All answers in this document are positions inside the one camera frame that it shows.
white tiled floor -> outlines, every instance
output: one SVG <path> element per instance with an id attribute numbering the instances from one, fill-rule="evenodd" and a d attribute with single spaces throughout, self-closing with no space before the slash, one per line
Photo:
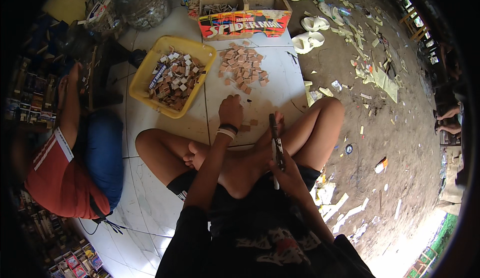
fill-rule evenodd
<path id="1" fill-rule="evenodd" d="M 147 32 L 127 31 L 119 43 L 128 50 L 149 50 L 162 35 L 170 34 L 202 41 L 200 30 L 194 20 L 189 19 L 185 7 L 179 0 L 173 2 L 169 17 L 158 27 Z M 128 86 L 136 69 L 128 63 L 111 68 L 108 88 L 124 95 L 122 104 L 111 106 L 123 120 L 123 163 L 124 183 L 119 205 L 109 220 L 128 227 L 123 235 L 115 233 L 110 226 L 101 224 L 93 235 L 86 235 L 104 262 L 105 269 L 114 278 L 153 277 L 175 233 L 176 222 L 183 202 L 169 191 L 145 166 L 135 149 L 135 138 L 143 130 L 161 128 L 177 135 L 210 144 L 219 124 L 220 102 L 229 94 L 239 93 L 245 107 L 245 121 L 259 120 L 249 133 L 242 133 L 232 144 L 232 150 L 250 148 L 267 129 L 268 113 L 280 110 L 285 114 L 286 125 L 294 122 L 305 110 L 305 90 L 300 66 L 295 64 L 287 52 L 295 53 L 288 32 L 279 38 L 267 38 L 255 34 L 248 39 L 249 47 L 265 56 L 262 69 L 269 73 L 270 83 L 260 87 L 252 84 L 252 93 L 247 96 L 225 86 L 218 78 L 220 60 L 216 59 L 205 85 L 195 99 L 189 112 L 180 119 L 171 119 L 159 114 L 128 95 Z M 206 44 L 224 50 L 232 41 L 209 41 Z M 97 226 L 93 221 L 81 220 L 91 233 Z"/>

blue pants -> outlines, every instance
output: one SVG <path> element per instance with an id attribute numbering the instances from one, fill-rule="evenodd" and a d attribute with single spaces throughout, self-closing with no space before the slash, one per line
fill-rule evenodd
<path id="1" fill-rule="evenodd" d="M 108 109 L 88 115 L 84 123 L 83 160 L 90 177 L 107 197 L 110 211 L 117 207 L 123 188 L 123 123 Z"/>

yellow plastic basket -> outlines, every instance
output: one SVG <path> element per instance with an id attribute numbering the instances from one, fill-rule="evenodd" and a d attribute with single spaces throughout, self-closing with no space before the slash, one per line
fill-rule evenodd
<path id="1" fill-rule="evenodd" d="M 198 84 L 193 88 L 187 102 L 183 106 L 181 111 L 174 110 L 163 103 L 159 103 L 154 100 L 150 100 L 148 85 L 152 80 L 152 71 L 154 70 L 157 62 L 160 60 L 162 54 L 169 54 L 172 46 L 175 51 L 182 51 L 184 54 L 190 54 L 191 57 L 195 57 L 205 65 L 205 74 L 201 74 L 198 78 Z M 143 102 L 145 105 L 153 108 L 154 110 L 169 116 L 173 119 L 181 118 L 189 110 L 192 102 L 195 100 L 200 88 L 205 82 L 208 71 L 215 60 L 217 51 L 212 46 L 208 46 L 196 41 L 187 40 L 171 35 L 161 36 L 153 45 L 152 49 L 147 53 L 147 56 L 142 61 L 138 68 L 133 80 L 131 81 L 128 93 L 130 96 L 138 101 Z"/>

dirt floor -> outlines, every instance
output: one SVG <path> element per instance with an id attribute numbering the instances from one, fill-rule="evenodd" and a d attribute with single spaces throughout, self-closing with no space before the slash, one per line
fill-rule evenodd
<path id="1" fill-rule="evenodd" d="M 331 30 L 320 30 L 325 37 L 324 44 L 308 54 L 299 54 L 298 60 L 304 80 L 313 82 L 310 90 L 318 87 L 330 88 L 334 96 L 345 105 L 345 120 L 337 143 L 339 148 L 333 151 L 326 169 L 327 177 L 334 172 L 332 182 L 337 184 L 332 203 L 337 203 L 344 193 L 349 195 L 349 199 L 327 225 L 332 228 L 340 213 L 346 214 L 368 197 L 366 210 L 349 218 L 345 225 L 340 227 L 340 233 L 350 235 L 363 221 L 369 223 L 366 233 L 356 244 L 358 253 L 369 264 L 387 251 L 398 252 L 396 248 L 401 245 L 400 242 L 413 239 L 424 220 L 434 213 L 440 188 L 441 153 L 439 137 L 435 136 L 433 128 L 434 99 L 430 94 L 425 94 L 420 81 L 424 79 L 422 68 L 425 67 L 422 67 L 421 61 L 417 59 L 418 47 L 409 40 L 406 27 L 398 25 L 402 17 L 398 9 L 393 7 L 389 0 L 350 1 L 366 7 L 374 17 L 378 15 L 382 18 L 383 26 L 379 26 L 379 31 L 389 42 L 389 51 L 393 55 L 397 71 L 402 69 L 399 58 L 405 60 L 408 73 L 400 73 L 405 88 L 398 91 L 398 104 L 381 89 L 373 88 L 373 83 L 363 84 L 361 78 L 354 78 L 355 69 L 350 60 L 355 59 L 358 53 L 351 44 L 347 46 L 345 37 Z M 343 6 L 339 0 L 325 2 Z M 289 3 L 293 9 L 288 25 L 292 37 L 305 32 L 300 25 L 300 20 L 305 17 L 304 11 L 326 17 L 312 0 Z M 378 14 L 374 7 L 379 7 L 383 11 L 382 15 Z M 371 45 L 375 35 L 368 31 L 365 25 L 367 22 L 375 27 L 375 23 L 355 9 L 352 9 L 349 18 L 355 26 L 360 24 L 363 27 L 366 39 L 366 42 L 363 42 L 363 52 L 369 56 L 373 54 L 376 64 L 378 61 L 383 63 L 386 59 L 384 46 L 379 44 L 374 48 Z M 337 27 L 330 18 L 328 20 L 332 27 Z M 344 88 L 341 92 L 336 92 L 331 86 L 335 80 L 353 86 L 353 89 Z M 366 100 L 360 93 L 370 95 L 372 99 Z M 364 103 L 372 110 L 370 117 Z M 395 120 L 395 116 L 397 120 L 392 124 L 390 119 Z M 364 138 L 360 135 L 362 125 Z M 340 157 L 348 143 L 353 145 L 352 154 Z M 376 174 L 374 167 L 384 157 L 388 158 L 387 170 L 385 173 Z M 395 221 L 393 218 L 399 199 L 402 199 L 402 205 L 399 219 Z M 381 219 L 375 225 L 371 223 L 374 216 Z M 410 264 L 419 254 L 420 251 L 413 253 Z M 406 270 L 391 277 L 402 277 Z"/>

pile of wooden squares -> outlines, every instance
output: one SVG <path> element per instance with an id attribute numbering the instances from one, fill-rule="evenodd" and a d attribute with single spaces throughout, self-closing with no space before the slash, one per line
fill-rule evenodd
<path id="1" fill-rule="evenodd" d="M 170 50 L 168 55 L 161 56 L 152 72 L 150 99 L 180 111 L 198 83 L 200 75 L 206 73 L 205 65 L 189 54 L 176 52 L 172 46 Z"/>
<path id="2" fill-rule="evenodd" d="M 218 77 L 225 79 L 225 85 L 236 82 L 239 89 L 250 95 L 250 84 L 259 81 L 260 86 L 264 87 L 269 80 L 267 71 L 260 67 L 264 57 L 255 49 L 246 49 L 245 46 L 248 45 L 248 41 L 243 41 L 241 46 L 232 42 L 229 49 L 220 52 L 222 64 Z"/>

